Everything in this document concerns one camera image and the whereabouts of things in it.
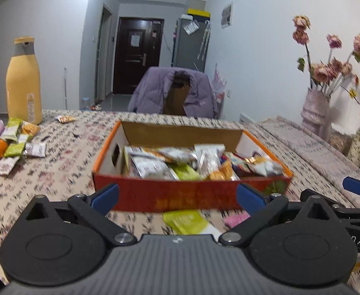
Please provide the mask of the orange oat crisp packet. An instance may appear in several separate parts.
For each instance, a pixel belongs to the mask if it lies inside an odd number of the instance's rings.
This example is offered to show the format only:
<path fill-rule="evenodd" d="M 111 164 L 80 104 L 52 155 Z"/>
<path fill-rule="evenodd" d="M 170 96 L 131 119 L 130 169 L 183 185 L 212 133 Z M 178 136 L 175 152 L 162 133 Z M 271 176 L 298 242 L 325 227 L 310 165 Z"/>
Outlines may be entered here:
<path fill-rule="evenodd" d="M 232 168 L 230 161 L 225 161 L 217 171 L 212 172 L 208 177 L 208 180 L 213 181 L 238 181 L 239 177 Z"/>

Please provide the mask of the white red snack packet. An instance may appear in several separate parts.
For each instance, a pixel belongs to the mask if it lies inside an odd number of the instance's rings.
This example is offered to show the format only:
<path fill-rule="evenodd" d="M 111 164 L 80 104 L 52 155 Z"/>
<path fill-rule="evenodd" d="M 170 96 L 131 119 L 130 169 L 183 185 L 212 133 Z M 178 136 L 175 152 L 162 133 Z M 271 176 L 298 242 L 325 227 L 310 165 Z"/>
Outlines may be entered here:
<path fill-rule="evenodd" d="M 23 155 L 26 157 L 45 158 L 47 155 L 47 144 L 45 142 L 26 143 Z"/>

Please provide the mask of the dried pink roses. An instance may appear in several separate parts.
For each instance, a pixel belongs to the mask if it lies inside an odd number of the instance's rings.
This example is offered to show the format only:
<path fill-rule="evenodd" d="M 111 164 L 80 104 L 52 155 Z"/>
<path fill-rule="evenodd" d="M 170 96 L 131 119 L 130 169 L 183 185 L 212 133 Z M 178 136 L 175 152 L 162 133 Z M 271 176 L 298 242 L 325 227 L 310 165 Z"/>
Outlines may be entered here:
<path fill-rule="evenodd" d="M 309 31 L 311 21 L 305 15 L 296 15 L 293 18 L 293 40 L 304 47 L 305 56 L 297 59 L 297 70 L 308 72 L 309 86 L 313 91 L 323 93 L 327 98 L 340 88 L 344 82 L 354 78 L 352 61 L 360 63 L 360 33 L 353 38 L 352 48 L 347 58 L 343 61 L 334 57 L 334 52 L 343 47 L 338 35 L 326 36 L 329 52 L 326 61 L 313 61 L 309 49 Z"/>

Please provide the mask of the yellow thermos bottle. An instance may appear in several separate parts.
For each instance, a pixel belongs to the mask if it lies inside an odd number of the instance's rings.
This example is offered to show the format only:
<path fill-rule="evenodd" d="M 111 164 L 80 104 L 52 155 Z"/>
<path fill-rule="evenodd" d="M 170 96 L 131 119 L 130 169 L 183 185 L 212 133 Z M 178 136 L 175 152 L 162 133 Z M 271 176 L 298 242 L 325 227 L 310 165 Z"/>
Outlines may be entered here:
<path fill-rule="evenodd" d="M 6 72 L 8 116 L 38 125 L 42 122 L 40 70 L 34 52 L 34 38 L 18 37 Z"/>

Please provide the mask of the wall picture frame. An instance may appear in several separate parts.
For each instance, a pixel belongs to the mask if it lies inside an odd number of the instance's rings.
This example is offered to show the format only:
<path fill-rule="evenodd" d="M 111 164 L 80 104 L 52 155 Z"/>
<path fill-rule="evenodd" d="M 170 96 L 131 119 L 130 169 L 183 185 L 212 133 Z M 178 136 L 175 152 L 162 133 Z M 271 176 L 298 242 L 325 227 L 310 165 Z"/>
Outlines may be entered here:
<path fill-rule="evenodd" d="M 233 3 L 224 7 L 221 13 L 220 25 L 222 29 L 232 25 Z"/>

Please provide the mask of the small orange snack packet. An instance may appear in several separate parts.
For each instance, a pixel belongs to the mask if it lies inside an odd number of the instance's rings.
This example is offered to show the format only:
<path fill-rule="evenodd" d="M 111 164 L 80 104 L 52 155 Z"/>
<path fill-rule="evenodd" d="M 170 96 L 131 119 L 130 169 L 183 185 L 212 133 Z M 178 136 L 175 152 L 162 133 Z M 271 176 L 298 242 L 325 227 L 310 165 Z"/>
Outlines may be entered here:
<path fill-rule="evenodd" d="M 71 123 L 77 120 L 75 117 L 68 116 L 68 115 L 58 115 L 56 120 L 61 124 Z"/>

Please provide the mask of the pink snack packet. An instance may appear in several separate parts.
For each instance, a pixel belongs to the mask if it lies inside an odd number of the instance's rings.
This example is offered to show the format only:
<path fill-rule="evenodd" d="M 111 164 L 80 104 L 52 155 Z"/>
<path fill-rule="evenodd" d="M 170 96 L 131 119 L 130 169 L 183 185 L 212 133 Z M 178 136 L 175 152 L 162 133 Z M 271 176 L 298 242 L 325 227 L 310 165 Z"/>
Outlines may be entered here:
<path fill-rule="evenodd" d="M 224 224 L 228 228 L 234 228 L 238 224 L 244 222 L 245 220 L 249 219 L 250 215 L 248 213 L 241 213 L 241 214 L 234 214 L 228 216 L 224 219 Z"/>

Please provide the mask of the orange cracker packet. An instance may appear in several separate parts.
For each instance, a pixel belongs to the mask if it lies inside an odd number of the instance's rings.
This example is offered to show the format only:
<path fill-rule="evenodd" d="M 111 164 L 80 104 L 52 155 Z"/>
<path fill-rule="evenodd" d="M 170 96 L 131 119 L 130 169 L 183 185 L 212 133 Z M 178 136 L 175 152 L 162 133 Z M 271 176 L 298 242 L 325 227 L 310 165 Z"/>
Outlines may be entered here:
<path fill-rule="evenodd" d="M 28 136 L 35 137 L 40 132 L 40 127 L 33 123 L 23 121 L 21 124 L 21 133 Z"/>

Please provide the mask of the silver gold snack bag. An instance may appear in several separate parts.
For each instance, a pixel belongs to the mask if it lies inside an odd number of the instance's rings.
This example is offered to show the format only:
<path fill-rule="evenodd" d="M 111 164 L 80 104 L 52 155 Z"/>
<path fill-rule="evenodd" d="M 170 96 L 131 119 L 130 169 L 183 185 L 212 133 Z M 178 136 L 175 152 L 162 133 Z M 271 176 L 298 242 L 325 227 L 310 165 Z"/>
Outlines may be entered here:
<path fill-rule="evenodd" d="M 124 148 L 127 175 L 131 178 L 151 180 L 179 180 L 162 155 L 141 147 Z"/>

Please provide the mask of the green white snack packet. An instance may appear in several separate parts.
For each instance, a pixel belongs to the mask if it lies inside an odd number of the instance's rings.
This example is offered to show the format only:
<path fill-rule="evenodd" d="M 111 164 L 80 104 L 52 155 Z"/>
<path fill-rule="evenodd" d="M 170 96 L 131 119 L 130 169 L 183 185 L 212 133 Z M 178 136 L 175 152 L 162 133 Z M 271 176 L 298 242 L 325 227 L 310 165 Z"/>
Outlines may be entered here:
<path fill-rule="evenodd" d="M 222 234 L 197 210 L 165 212 L 162 218 L 177 235 L 213 235 L 218 239 Z"/>

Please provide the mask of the yellow box on refrigerator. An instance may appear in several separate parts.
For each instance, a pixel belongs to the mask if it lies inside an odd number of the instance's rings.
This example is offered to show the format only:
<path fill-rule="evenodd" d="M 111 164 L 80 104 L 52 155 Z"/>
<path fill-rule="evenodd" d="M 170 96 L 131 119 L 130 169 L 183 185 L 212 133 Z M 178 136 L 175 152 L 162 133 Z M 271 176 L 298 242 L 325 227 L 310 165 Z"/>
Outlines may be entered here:
<path fill-rule="evenodd" d="M 206 18 L 211 17 L 211 14 L 209 12 L 203 11 L 203 10 L 198 10 L 198 9 L 188 8 L 187 13 L 189 15 L 198 16 L 198 17 L 206 17 Z"/>

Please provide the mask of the dark brown entrance door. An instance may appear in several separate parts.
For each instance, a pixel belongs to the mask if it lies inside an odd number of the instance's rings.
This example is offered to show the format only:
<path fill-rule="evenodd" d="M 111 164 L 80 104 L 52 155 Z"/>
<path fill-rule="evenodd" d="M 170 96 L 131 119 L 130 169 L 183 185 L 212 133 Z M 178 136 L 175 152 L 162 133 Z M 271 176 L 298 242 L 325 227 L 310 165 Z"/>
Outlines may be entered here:
<path fill-rule="evenodd" d="M 114 56 L 113 93 L 131 95 L 149 67 L 157 67 L 164 19 L 121 17 Z"/>

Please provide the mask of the grey refrigerator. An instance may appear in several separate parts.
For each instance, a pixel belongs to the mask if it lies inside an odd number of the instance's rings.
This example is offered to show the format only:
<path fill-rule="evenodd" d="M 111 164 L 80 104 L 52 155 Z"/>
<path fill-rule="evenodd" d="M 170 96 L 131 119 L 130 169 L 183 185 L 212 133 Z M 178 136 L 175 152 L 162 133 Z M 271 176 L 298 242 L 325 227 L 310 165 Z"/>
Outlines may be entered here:
<path fill-rule="evenodd" d="M 173 38 L 172 67 L 204 72 L 206 52 L 211 36 L 208 17 L 182 15 L 176 21 Z"/>

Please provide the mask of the orange cardboard snack box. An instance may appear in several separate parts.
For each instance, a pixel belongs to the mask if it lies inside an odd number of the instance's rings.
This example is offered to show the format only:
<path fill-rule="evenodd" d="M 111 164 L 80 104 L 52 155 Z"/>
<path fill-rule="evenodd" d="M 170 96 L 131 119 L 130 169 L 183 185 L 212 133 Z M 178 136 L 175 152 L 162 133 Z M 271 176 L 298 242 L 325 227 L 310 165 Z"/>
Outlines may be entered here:
<path fill-rule="evenodd" d="M 250 132 L 118 121 L 92 168 L 95 190 L 109 184 L 119 187 L 115 210 L 167 212 L 185 209 L 235 210 L 237 181 L 169 181 L 131 178 L 126 173 L 124 147 L 187 147 L 224 144 L 230 152 L 248 157 L 258 152 L 278 158 Z"/>

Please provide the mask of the purple jacket on chair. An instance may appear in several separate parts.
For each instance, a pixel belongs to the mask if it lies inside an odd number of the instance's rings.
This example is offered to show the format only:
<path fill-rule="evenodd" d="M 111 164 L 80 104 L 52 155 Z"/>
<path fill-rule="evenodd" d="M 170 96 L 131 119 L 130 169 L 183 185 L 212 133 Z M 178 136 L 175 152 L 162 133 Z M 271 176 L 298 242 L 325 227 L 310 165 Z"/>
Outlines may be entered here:
<path fill-rule="evenodd" d="M 133 113 L 217 118 L 217 100 L 206 74 L 179 67 L 151 67 L 135 89 Z"/>

